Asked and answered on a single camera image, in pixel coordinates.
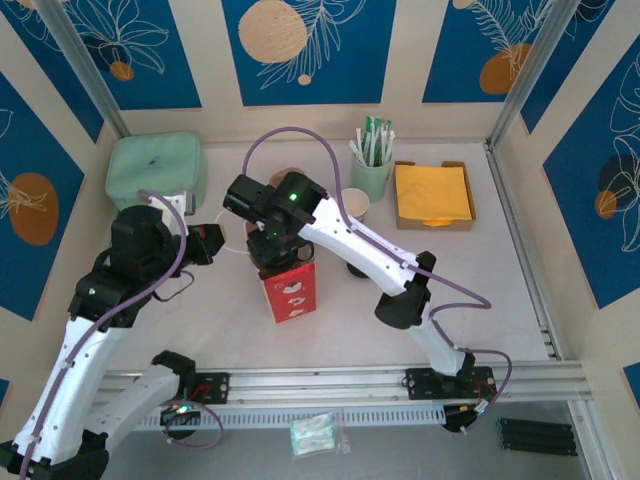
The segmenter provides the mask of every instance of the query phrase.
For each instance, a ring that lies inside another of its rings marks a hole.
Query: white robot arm
[[[239,175],[224,206],[260,227],[248,240],[254,260],[268,268],[300,246],[299,239],[327,248],[380,286],[384,293],[376,316],[391,327],[408,329],[433,370],[446,377],[469,377],[473,356],[450,346],[436,331],[429,316],[428,278],[414,271],[431,271],[432,254],[406,252],[354,218],[345,218],[326,190],[298,172],[288,173],[277,188]]]
[[[195,362],[163,352],[131,387],[90,413],[111,358],[159,279],[170,266],[179,276],[187,265],[212,263],[224,243],[218,225],[188,227],[186,207],[184,194],[152,198],[151,206],[125,209],[113,222],[111,247],[76,285],[63,344],[40,400],[15,440],[0,444],[0,466],[10,473],[34,480],[98,479],[109,455],[150,411],[195,387]],[[180,232],[186,234],[181,258]],[[110,315],[116,307],[125,308]]]
[[[351,227],[347,228],[334,198],[320,200],[313,216],[315,221],[306,224],[298,232],[301,238],[322,245],[364,272],[382,289],[387,296],[385,298],[397,297],[407,291],[407,285],[417,275],[408,266],[419,266],[415,253],[400,250],[353,217],[350,217]],[[355,229],[395,251],[406,264],[399,264],[361,236],[355,235]],[[450,347],[435,331],[429,318],[428,300],[420,314],[420,320],[419,325],[409,327],[409,333],[429,357],[431,368],[443,375],[456,376],[463,367],[465,354]]]

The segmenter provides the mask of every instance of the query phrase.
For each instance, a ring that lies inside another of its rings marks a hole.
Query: red box
[[[276,323],[316,309],[316,264],[307,263],[261,280]]]

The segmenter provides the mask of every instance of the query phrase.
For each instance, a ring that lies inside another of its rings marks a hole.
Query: green cup
[[[367,167],[353,155],[352,163],[351,186],[366,193],[371,203],[382,200],[393,169],[393,159],[380,167]]]

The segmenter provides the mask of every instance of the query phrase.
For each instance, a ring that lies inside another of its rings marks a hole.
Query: floral wall pattern
[[[504,100],[557,1],[451,0],[423,103]],[[569,47],[571,58],[575,58],[549,73],[557,76],[558,70],[566,69],[560,84],[611,3],[613,0],[582,1],[562,40],[564,44],[575,42]]]
[[[33,320],[84,175],[0,74],[0,306]]]
[[[520,113],[529,132],[553,101],[558,90],[591,41],[615,0],[582,0],[565,29]]]
[[[61,5],[122,110],[201,107],[168,0]],[[31,2],[1,0],[0,9],[95,141],[102,119],[92,104],[76,105],[88,97]]]
[[[244,106],[379,103],[395,0],[222,0]]]
[[[598,306],[640,287],[640,37],[544,171]]]

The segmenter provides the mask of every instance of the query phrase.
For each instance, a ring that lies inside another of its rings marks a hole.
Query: white cup
[[[342,190],[344,209],[353,218],[362,222],[369,209],[369,197],[358,188],[345,188]]]

